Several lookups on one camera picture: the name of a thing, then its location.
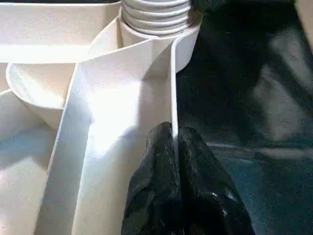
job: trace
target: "dark gray surface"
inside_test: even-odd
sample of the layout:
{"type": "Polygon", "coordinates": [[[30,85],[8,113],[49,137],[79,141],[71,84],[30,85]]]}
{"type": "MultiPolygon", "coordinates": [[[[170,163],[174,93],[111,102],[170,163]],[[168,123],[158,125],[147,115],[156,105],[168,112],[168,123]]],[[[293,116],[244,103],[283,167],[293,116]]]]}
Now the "dark gray surface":
{"type": "Polygon", "coordinates": [[[293,5],[206,14],[177,75],[179,125],[227,169],[258,235],[313,234],[313,57],[293,5]]]}

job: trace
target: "plastic partition wall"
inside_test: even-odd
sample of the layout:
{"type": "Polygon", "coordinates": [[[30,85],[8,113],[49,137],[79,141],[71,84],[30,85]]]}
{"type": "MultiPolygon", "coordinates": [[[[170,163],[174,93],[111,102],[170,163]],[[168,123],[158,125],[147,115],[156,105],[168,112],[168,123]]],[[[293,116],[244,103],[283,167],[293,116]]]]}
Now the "plastic partition wall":
{"type": "Polygon", "coordinates": [[[176,72],[201,20],[159,38],[119,2],[0,4],[0,233],[120,233],[148,132],[177,135],[176,72]]]}

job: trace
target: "white plastic tray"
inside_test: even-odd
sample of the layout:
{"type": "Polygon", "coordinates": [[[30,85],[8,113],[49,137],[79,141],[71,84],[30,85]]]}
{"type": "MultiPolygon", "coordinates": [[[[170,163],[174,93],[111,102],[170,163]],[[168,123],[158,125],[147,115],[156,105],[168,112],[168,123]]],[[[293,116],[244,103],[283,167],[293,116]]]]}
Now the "white plastic tray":
{"type": "MultiPolygon", "coordinates": [[[[87,16],[99,17],[103,5],[87,16]]],[[[135,32],[115,13],[103,30],[92,26],[98,35],[90,33],[81,56],[12,54],[0,64],[0,161],[17,159],[0,174],[8,188],[0,194],[3,234],[120,234],[148,132],[170,121],[176,138],[175,74],[191,58],[201,15],[182,34],[158,38],[135,32]]]]}

